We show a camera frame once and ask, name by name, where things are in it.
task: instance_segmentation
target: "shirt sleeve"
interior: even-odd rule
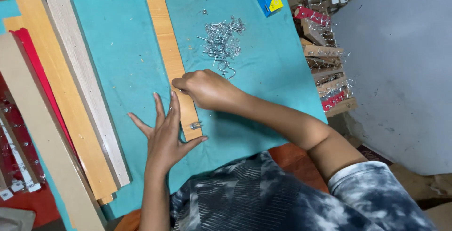
[[[362,162],[337,172],[328,182],[331,195],[386,231],[431,231],[433,223],[379,161]]]

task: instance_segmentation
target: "pile of metal hooks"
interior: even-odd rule
[[[233,33],[242,34],[246,28],[241,19],[235,19],[231,16],[231,22],[226,23],[226,20],[220,23],[210,23],[206,24],[207,38],[197,38],[203,39],[206,43],[203,45],[203,53],[214,58],[213,66],[217,63],[217,69],[222,72],[222,75],[226,78],[226,73],[230,71],[233,74],[227,79],[231,79],[235,76],[235,69],[230,67],[228,58],[234,60],[234,57],[240,55],[240,41],[238,38],[234,38]]]

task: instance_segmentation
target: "gray wall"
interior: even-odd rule
[[[351,133],[421,175],[452,172],[452,0],[352,0],[333,15]]]

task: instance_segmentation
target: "blue-white tie-dye fabric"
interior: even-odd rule
[[[268,152],[192,177],[171,195],[173,230],[436,230],[387,165],[346,167],[323,193],[285,173]]]

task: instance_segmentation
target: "yellow label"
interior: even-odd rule
[[[275,11],[277,9],[280,9],[283,7],[283,2],[281,2],[281,0],[272,0],[270,2],[270,6],[268,7],[270,9],[270,11]]]

